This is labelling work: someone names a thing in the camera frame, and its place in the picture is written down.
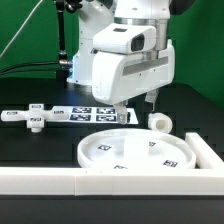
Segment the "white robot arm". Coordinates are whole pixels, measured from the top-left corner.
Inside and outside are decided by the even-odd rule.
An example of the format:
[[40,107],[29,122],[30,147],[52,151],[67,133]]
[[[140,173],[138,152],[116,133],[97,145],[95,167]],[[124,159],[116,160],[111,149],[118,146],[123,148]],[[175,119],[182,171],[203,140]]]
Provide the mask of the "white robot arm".
[[172,15],[196,0],[83,0],[79,49],[67,82],[112,105],[121,124],[129,122],[128,100],[144,94],[153,103],[172,82],[175,51],[167,29]]

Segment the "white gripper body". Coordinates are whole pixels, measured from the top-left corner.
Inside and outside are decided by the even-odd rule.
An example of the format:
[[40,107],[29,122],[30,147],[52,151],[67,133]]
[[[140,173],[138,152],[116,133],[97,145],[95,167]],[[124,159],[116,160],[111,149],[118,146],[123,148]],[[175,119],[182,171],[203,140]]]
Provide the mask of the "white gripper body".
[[171,44],[152,60],[143,53],[99,52],[93,60],[92,94],[101,103],[115,105],[172,82],[175,52]]

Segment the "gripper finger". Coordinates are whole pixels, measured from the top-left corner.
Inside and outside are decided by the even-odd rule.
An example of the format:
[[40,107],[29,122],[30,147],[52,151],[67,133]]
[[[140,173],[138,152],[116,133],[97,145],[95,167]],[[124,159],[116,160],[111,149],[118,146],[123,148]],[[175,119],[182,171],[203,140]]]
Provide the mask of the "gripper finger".
[[158,89],[151,90],[146,94],[145,101],[152,104],[152,109],[155,109],[155,104],[158,95],[159,95]]
[[127,124],[128,120],[129,120],[129,114],[128,114],[128,110],[127,110],[126,105],[127,105],[126,101],[117,103],[115,105],[115,110],[116,110],[116,113],[117,113],[117,121],[120,124]]

